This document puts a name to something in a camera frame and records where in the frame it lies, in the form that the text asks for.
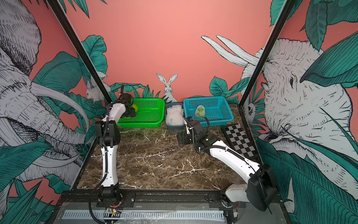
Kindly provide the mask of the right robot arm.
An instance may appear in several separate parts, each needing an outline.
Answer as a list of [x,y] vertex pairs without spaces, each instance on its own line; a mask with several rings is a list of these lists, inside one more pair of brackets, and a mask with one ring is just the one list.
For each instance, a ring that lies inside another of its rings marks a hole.
[[266,211],[278,194],[277,178],[272,167],[260,165],[231,149],[220,138],[204,130],[197,120],[184,119],[186,131],[180,133],[179,144],[192,144],[198,154],[207,154],[216,158],[237,173],[245,184],[229,185],[221,194],[220,201],[226,208],[233,208],[241,202],[251,203],[260,211]]

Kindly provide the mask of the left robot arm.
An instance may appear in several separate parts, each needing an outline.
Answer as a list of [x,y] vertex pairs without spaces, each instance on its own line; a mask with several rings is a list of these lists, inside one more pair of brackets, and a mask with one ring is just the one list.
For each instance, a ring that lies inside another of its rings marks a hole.
[[133,97],[124,93],[124,84],[121,86],[119,98],[107,105],[107,112],[101,121],[95,123],[96,138],[99,142],[102,155],[102,180],[97,185],[99,189],[98,207],[106,207],[114,212],[123,201],[124,196],[119,192],[117,177],[117,150],[121,140],[118,121],[125,117],[136,116],[133,106]]

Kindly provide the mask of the custard apple with dark spots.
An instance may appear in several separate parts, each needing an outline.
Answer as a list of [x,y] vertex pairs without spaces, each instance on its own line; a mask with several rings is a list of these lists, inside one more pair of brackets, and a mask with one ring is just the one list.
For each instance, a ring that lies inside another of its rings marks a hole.
[[199,109],[196,111],[196,116],[197,116],[197,117],[204,117],[204,116],[205,116],[205,110],[202,109],[202,108],[199,108]]

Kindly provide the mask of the white foam net sleeve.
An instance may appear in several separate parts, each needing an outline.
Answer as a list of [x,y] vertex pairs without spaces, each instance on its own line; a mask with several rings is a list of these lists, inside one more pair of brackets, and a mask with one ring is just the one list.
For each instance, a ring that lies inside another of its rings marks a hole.
[[205,107],[203,105],[199,105],[195,110],[195,116],[197,118],[203,118],[205,117]]

